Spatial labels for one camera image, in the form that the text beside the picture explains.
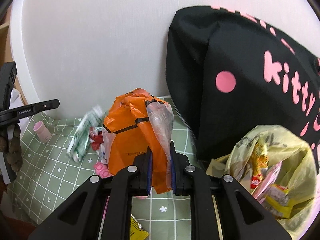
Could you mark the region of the yellow wrapper near gripper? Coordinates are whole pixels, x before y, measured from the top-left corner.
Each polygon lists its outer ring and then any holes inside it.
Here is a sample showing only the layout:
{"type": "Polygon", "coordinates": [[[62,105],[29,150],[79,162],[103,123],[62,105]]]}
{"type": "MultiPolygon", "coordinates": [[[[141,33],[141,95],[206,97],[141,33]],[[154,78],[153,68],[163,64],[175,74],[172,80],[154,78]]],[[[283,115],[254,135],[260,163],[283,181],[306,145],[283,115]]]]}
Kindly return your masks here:
{"type": "Polygon", "coordinates": [[[130,240],[146,240],[149,233],[145,231],[142,225],[131,215],[130,240]]]}

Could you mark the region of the orange plastic bag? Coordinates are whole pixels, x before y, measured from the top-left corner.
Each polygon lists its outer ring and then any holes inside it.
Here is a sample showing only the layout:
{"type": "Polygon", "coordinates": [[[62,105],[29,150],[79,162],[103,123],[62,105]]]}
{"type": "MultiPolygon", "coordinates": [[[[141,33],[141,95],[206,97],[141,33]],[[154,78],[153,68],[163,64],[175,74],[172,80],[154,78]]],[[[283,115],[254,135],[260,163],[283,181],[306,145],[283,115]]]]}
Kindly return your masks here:
{"type": "Polygon", "coordinates": [[[171,105],[137,88],[116,97],[103,127],[114,135],[108,154],[111,174],[133,164],[134,158],[152,152],[152,187],[158,194],[171,190],[170,142],[174,124],[171,105]]]}

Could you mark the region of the pink cylindrical bottle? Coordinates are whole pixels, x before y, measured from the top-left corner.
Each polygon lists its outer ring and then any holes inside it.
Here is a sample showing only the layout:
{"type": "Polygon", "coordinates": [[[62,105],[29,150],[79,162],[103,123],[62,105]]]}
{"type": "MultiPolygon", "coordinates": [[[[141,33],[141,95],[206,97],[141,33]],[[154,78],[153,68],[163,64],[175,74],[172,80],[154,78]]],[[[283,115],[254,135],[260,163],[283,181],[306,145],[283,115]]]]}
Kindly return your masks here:
{"type": "Polygon", "coordinates": [[[40,142],[42,143],[47,143],[51,139],[52,134],[45,126],[43,121],[38,121],[34,125],[33,131],[36,133],[36,135],[39,137],[40,142]]]}

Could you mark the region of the green white milk carton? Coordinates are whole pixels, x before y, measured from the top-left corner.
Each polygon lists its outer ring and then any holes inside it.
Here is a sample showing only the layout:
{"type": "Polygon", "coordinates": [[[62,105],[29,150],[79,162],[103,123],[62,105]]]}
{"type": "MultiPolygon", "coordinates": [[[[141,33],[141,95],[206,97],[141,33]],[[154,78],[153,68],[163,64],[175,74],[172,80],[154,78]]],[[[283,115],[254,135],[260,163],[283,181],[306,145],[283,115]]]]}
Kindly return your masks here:
{"type": "Polygon", "coordinates": [[[76,163],[80,163],[90,145],[90,129],[101,126],[105,112],[99,105],[91,108],[81,119],[79,126],[67,148],[67,155],[76,163]]]}

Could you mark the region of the black Hello Kitty pillow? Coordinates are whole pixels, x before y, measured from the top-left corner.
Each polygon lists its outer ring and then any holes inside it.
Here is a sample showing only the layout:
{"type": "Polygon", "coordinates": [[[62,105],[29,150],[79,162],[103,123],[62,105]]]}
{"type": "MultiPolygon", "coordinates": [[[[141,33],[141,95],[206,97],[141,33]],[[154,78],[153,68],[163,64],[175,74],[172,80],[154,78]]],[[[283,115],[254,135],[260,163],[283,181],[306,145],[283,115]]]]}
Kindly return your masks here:
{"type": "Polygon", "coordinates": [[[165,77],[200,161],[230,154],[259,125],[319,145],[319,58],[252,16],[210,6],[176,12],[165,77]]]}

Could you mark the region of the pink pig plush toy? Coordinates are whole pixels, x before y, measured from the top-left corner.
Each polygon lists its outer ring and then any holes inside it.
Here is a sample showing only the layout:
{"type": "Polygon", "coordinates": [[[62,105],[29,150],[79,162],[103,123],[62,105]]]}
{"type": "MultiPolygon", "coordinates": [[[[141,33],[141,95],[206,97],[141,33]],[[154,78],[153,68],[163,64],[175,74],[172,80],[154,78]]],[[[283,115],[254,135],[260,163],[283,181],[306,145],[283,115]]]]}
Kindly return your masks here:
{"type": "Polygon", "coordinates": [[[108,178],[112,177],[113,175],[110,173],[108,166],[106,164],[103,164],[101,162],[97,162],[94,165],[94,171],[97,176],[100,176],[101,178],[108,178]]]}

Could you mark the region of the red white snack wrapper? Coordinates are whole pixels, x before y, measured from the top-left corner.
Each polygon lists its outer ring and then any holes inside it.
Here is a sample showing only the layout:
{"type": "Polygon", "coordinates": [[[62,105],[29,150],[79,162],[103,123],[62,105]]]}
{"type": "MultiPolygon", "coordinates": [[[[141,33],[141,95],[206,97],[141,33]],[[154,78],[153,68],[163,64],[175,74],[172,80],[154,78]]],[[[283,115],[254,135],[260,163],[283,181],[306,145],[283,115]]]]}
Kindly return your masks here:
{"type": "Polygon", "coordinates": [[[102,128],[91,127],[89,130],[89,140],[90,140],[92,150],[94,151],[99,150],[100,145],[104,143],[102,128]]]}

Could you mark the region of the green checked bed sheet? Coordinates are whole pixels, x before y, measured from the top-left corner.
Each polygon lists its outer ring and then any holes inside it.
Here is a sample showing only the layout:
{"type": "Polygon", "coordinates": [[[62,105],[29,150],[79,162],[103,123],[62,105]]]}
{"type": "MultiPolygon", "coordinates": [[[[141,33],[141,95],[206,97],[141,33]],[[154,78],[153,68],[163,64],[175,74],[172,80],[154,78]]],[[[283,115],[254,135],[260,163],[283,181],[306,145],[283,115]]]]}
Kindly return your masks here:
{"type": "MultiPolygon", "coordinates": [[[[1,203],[12,217],[39,225],[87,178],[94,174],[99,155],[92,149],[80,163],[69,159],[66,151],[81,117],[55,119],[44,113],[23,123],[23,165],[16,180],[8,185],[1,203]],[[33,131],[43,121],[52,134],[42,143],[33,131]]],[[[190,239],[190,199],[172,192],[152,191],[145,199],[132,200],[132,215],[149,233],[149,239],[190,239]]]]}

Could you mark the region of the pink white snack wrapper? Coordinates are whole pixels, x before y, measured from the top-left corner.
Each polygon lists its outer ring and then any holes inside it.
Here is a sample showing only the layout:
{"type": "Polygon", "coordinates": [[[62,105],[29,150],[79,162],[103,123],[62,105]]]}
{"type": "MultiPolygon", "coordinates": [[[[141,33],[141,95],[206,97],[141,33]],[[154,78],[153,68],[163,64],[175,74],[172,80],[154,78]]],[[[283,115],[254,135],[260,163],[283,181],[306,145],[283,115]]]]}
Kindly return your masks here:
{"type": "Polygon", "coordinates": [[[99,155],[99,161],[102,164],[107,165],[107,157],[105,153],[105,147],[103,144],[99,145],[99,148],[97,149],[97,154],[99,155]]]}

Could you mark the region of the yellow plastic trash bag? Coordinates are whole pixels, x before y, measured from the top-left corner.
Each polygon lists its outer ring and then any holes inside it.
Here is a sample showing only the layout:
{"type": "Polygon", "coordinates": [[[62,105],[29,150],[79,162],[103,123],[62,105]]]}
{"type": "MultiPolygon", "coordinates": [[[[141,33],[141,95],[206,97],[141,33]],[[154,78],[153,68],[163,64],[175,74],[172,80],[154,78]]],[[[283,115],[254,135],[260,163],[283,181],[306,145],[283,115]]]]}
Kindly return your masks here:
{"type": "Polygon", "coordinates": [[[280,125],[252,129],[206,173],[236,179],[290,234],[301,239],[319,207],[316,162],[310,145],[280,125]]]}

